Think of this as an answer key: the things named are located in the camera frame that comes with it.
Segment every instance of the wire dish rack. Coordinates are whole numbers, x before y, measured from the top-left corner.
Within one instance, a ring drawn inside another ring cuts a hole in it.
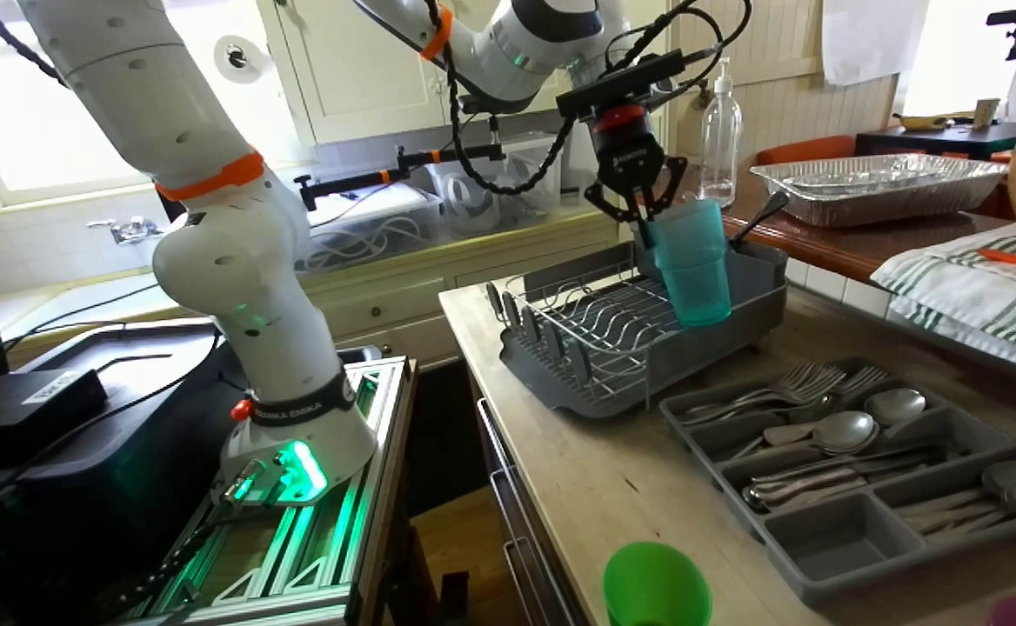
[[[732,249],[732,316],[683,329],[660,278],[636,249],[608,248],[518,281],[491,281],[505,364],[547,402],[618,416],[666,387],[754,345],[783,319],[783,253]]]

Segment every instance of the gray dish rack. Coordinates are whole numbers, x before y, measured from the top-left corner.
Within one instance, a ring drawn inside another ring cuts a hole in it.
[[[854,372],[870,361],[847,360],[836,364]],[[847,460],[823,460],[819,445],[790,445],[735,460],[735,448],[752,441],[763,429],[790,426],[785,409],[752,409],[695,429],[683,426],[692,408],[732,402],[741,394],[768,384],[774,380],[677,394],[666,397],[658,409],[705,473],[705,479],[725,495],[727,509],[752,528],[785,583],[806,605],[820,610],[829,597],[849,589],[877,583],[923,564],[1016,536],[1016,511],[1003,522],[982,528],[967,524],[962,533],[958,524],[942,533],[926,533],[914,524],[908,511],[936,496],[982,491],[982,496],[992,500],[992,495],[982,488],[982,476],[996,464],[1016,464],[1016,445],[997,429],[902,377],[872,387],[872,394],[914,387],[926,394],[926,415],[914,422],[914,429],[902,433],[898,441],[880,436],[870,448]],[[803,496],[799,506],[777,511],[766,511],[746,496],[746,488],[752,488],[754,476],[790,473],[806,464],[855,467],[910,451],[920,451],[914,467],[872,473],[839,495]]]
[[[618,416],[654,394],[754,345],[783,319],[783,253],[727,253],[732,319],[683,329],[660,278],[636,248],[608,248],[566,265],[487,285],[502,316],[505,364],[547,402],[578,416]]]

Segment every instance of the teal cup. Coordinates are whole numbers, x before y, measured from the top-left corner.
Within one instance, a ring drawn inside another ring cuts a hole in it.
[[[608,626],[702,626],[713,617],[705,578],[666,542],[631,542],[604,564]]]
[[[684,201],[652,219],[647,249],[677,327],[713,327],[732,316],[727,240],[718,201]]]

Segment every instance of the foil pan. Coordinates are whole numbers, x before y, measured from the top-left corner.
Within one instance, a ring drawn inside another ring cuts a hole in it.
[[[752,168],[811,227],[872,227],[978,209],[1009,168],[934,153],[880,153]]]

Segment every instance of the green plastic cup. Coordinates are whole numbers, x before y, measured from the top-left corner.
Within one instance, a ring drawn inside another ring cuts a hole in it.
[[[604,564],[608,626],[702,626],[713,597],[695,564],[666,542],[631,542]]]

